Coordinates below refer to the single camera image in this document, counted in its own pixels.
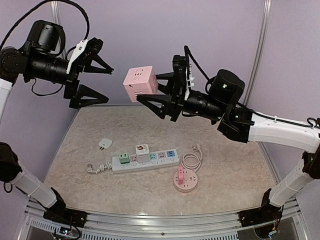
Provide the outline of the pink round socket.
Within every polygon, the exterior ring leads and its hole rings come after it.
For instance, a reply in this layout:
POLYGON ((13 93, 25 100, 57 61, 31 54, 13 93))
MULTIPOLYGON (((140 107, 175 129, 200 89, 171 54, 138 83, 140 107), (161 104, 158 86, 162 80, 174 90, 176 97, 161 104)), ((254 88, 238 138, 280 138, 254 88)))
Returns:
POLYGON ((178 170, 173 176, 173 186, 174 188, 182 193, 189 193, 196 189, 198 186, 198 176, 195 172, 190 169, 183 169, 183 184, 178 185, 178 170))

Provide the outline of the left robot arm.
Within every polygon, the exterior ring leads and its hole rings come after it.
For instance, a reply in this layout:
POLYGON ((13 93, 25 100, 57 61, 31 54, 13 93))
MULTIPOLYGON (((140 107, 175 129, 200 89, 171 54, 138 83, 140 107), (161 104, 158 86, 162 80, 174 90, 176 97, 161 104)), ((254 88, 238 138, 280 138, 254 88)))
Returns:
MULTIPOLYGON (((0 111, 6 107, 7 99, 19 75, 27 83, 30 80, 45 80, 64 87, 64 99, 69 107, 80 109, 97 104, 106 104, 109 98, 83 84, 79 74, 112 74, 114 69, 100 56, 104 42, 98 38, 81 40, 69 60, 60 58, 66 45, 66 35, 61 25, 37 20, 24 45, 16 49, 5 47, 0 51, 0 111)), ((63 223, 70 218, 70 211, 60 194, 48 188, 37 177, 19 164, 18 156, 9 144, 0 144, 0 180, 11 184, 25 195, 38 201, 57 221, 63 223)))

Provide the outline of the pink plug adapter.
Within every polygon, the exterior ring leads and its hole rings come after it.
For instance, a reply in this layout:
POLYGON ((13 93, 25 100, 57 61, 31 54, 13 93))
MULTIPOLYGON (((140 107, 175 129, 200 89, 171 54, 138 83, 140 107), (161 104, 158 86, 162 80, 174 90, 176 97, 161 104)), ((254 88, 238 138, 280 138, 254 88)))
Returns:
POLYGON ((184 169, 182 166, 178 167, 177 181, 178 181, 178 185, 182 185, 184 183, 184 169))

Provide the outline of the pink cube socket adapter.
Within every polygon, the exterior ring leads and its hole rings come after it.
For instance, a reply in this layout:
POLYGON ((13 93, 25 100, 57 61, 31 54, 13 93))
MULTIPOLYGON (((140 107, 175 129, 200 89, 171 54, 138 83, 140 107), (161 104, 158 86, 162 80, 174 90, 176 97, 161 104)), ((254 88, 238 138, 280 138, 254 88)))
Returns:
POLYGON ((123 86, 131 100, 137 102, 137 95, 157 94, 158 81, 153 66, 130 68, 123 81, 123 86))

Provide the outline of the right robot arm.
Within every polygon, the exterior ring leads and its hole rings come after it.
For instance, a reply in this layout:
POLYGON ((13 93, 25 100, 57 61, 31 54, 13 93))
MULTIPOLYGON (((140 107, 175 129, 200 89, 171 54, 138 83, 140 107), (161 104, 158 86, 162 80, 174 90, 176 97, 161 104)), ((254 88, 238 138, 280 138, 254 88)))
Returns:
POLYGON ((303 150, 297 166, 278 185, 268 190, 256 210, 256 218, 266 222, 294 194, 320 177, 320 121, 293 121, 269 116, 239 102, 245 83, 229 70, 221 69, 210 78, 205 92, 191 89, 188 73, 160 75, 166 85, 159 94, 139 94, 137 101, 159 118, 169 116, 175 122, 180 115, 203 117, 229 140, 241 143, 264 142, 303 150))

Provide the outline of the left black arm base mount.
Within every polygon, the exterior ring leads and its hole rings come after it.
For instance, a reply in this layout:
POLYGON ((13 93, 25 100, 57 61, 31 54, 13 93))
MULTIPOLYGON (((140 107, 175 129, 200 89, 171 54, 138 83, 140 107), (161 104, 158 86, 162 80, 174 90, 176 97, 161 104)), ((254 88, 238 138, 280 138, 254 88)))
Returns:
POLYGON ((83 228, 87 221, 88 213, 82 210, 67 208, 61 195, 53 187, 51 190, 55 194, 57 201, 53 206, 45 210, 43 218, 56 223, 83 228))

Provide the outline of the green cube plug adapter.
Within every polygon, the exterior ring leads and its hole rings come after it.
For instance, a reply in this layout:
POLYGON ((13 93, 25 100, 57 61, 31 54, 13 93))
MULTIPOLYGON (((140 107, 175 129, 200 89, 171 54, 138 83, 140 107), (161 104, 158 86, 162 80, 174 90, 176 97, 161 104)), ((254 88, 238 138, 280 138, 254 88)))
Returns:
POLYGON ((128 164, 130 163, 130 156, 128 153, 120 153, 118 155, 118 159, 120 164, 128 164))

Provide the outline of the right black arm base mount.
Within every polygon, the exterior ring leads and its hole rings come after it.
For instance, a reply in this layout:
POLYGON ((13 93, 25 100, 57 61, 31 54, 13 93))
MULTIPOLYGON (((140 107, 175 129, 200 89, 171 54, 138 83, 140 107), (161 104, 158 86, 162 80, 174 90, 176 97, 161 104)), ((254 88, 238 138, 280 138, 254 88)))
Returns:
POLYGON ((283 207, 271 205, 269 199, 271 188, 269 188, 262 197, 261 206, 248 210, 242 210, 238 213, 238 217, 242 227, 258 225, 282 217, 283 207))

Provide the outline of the white cube adapter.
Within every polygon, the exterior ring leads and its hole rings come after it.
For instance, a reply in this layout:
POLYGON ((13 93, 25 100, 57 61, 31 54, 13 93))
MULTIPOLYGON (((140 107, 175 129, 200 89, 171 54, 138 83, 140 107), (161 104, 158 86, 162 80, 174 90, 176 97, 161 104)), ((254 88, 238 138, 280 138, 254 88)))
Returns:
POLYGON ((138 163, 149 162, 150 158, 150 150, 148 144, 139 144, 135 146, 135 154, 138 163))

